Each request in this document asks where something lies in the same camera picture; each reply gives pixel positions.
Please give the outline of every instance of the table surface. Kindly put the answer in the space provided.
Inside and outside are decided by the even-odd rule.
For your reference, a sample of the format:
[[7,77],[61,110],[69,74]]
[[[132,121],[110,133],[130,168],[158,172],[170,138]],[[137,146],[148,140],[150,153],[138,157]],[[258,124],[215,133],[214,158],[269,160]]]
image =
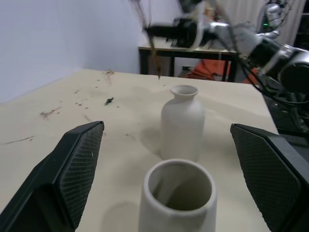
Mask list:
[[[161,160],[160,112],[172,98],[169,89],[183,84],[198,87],[197,99],[207,108],[198,162],[218,188],[217,232],[268,232],[246,188],[229,132],[232,123],[242,123],[277,133],[263,97],[245,84],[117,72],[108,77],[81,70],[0,105],[0,209],[66,131],[103,120],[96,176],[77,231],[136,232],[142,180]],[[113,102],[105,106],[111,97]],[[42,117],[41,112],[59,107]]]
[[[166,42],[165,39],[154,39],[154,47],[158,51],[171,51],[171,52],[193,52],[193,53],[222,53],[222,54],[234,54],[236,52],[228,51],[228,50],[220,50],[220,49],[205,49],[205,48],[197,48],[195,50],[188,50],[185,48],[179,48],[179,47],[171,47],[171,42]],[[149,43],[145,43],[142,46],[139,46],[140,50],[150,50]]]

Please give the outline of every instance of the white ceramic vase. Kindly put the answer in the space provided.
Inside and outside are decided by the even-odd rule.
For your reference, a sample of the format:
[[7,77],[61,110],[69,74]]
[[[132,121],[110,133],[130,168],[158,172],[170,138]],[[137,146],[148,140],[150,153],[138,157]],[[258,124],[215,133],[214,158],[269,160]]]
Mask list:
[[192,161],[166,160],[144,179],[139,232],[215,232],[216,211],[211,175]]
[[164,105],[161,114],[161,157],[196,162],[205,123],[205,109],[194,99],[198,89],[175,86],[171,92],[174,99]]

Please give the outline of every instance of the table leg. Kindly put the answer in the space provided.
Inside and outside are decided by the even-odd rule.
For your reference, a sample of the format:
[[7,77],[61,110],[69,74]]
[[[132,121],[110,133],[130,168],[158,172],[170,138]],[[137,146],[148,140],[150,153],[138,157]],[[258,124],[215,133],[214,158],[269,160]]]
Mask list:
[[238,66],[237,62],[233,60],[231,62],[230,74],[227,80],[228,82],[235,82],[237,66]]
[[174,77],[175,75],[175,57],[170,57],[169,61],[169,76]]
[[228,65],[230,64],[229,61],[226,61],[225,62],[225,65],[224,65],[224,71],[223,71],[223,76],[222,76],[222,81],[226,81],[226,75],[227,75],[227,69],[228,69]]
[[140,51],[140,74],[148,75],[149,67],[148,67],[148,54],[144,51]]

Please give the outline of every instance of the textured grip surface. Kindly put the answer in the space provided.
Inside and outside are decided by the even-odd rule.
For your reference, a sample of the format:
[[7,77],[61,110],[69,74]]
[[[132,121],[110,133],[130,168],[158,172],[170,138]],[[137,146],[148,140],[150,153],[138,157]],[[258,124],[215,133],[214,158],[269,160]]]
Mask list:
[[74,229],[80,223],[98,161],[103,125],[81,136],[59,177],[60,194]]
[[263,137],[231,132],[247,187],[270,230],[279,232],[300,197],[300,181]]

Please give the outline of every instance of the white curtain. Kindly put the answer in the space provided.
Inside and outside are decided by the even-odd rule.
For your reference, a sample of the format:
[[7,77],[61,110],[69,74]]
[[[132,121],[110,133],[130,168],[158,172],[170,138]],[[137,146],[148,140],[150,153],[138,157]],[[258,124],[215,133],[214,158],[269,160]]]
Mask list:
[[[266,0],[217,0],[225,9],[232,23],[250,22],[256,25],[257,18]],[[306,0],[288,0],[293,8],[289,13],[287,22],[281,28],[281,36],[277,41],[281,44],[293,45],[298,31],[301,14]]]

